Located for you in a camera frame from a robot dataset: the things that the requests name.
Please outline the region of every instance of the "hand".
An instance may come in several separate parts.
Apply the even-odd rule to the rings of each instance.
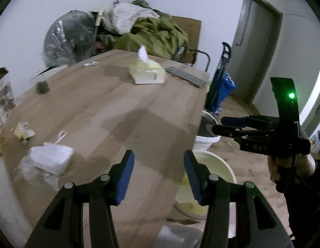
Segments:
[[[292,166],[292,157],[287,158],[278,158],[268,156],[268,169],[270,172],[270,180],[273,183],[277,183],[281,178],[280,173],[278,172],[278,166],[285,168],[290,168]],[[315,172],[315,160],[309,155],[300,155],[296,156],[294,166],[297,168],[296,174],[299,177],[308,177],[312,176]]]

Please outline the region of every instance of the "silver bolt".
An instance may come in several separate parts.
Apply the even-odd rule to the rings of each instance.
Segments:
[[[73,186],[74,186],[74,184],[73,184],[72,182],[65,183],[65,185],[64,185],[64,187],[65,187],[66,189],[70,189],[70,188],[72,188]]]
[[[211,181],[217,181],[218,180],[218,176],[216,174],[210,174],[208,178]]]
[[[111,177],[108,174],[103,174],[102,176],[100,176],[100,180],[101,181],[108,181]]]
[[[247,188],[254,188],[254,187],[255,187],[255,184],[254,184],[253,182],[247,181],[247,182],[245,183],[245,186],[246,186]]]

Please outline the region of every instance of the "floor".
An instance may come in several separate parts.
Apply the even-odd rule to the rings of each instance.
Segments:
[[[225,99],[221,106],[222,113],[218,121],[220,121],[223,116],[242,117],[259,114],[254,107],[249,106],[241,99],[233,96]],[[289,215],[284,195],[278,193],[275,184],[270,181],[267,157],[265,155],[241,151],[238,143],[232,138],[226,137],[221,137],[220,141],[214,143],[208,151],[217,154],[229,164],[236,175],[238,184],[243,184],[246,181],[255,183],[268,200],[288,234],[292,233],[289,228]],[[204,223],[191,224],[188,225],[188,227],[203,230]]]

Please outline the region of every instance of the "table top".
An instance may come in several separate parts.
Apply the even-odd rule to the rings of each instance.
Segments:
[[[135,85],[129,75],[134,52],[113,50],[67,67],[51,76],[48,94],[32,94],[17,106],[4,124],[3,154],[13,176],[32,146],[55,142],[74,148],[60,187],[91,182],[118,163],[125,151],[135,153],[135,166],[125,199],[112,207],[121,248],[151,247],[174,203],[184,173],[183,153],[192,149],[206,97],[196,88],[166,75],[163,84]],[[209,74],[187,65],[150,56],[164,68],[175,66],[208,80]],[[85,67],[96,60],[99,65]],[[36,133],[22,145],[10,131],[28,121]],[[34,227],[56,192],[47,185],[13,183],[17,199]]]

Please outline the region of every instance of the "box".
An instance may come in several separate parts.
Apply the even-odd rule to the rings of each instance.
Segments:
[[[172,19],[179,25],[179,27],[185,31],[189,36],[189,45],[191,49],[198,49],[200,31],[201,31],[201,21],[192,18],[176,17],[172,16]],[[193,54],[187,53],[183,58],[182,62],[192,63]]]
[[[8,73],[9,71],[5,67],[0,68],[0,122],[5,122],[15,108],[15,100]]]

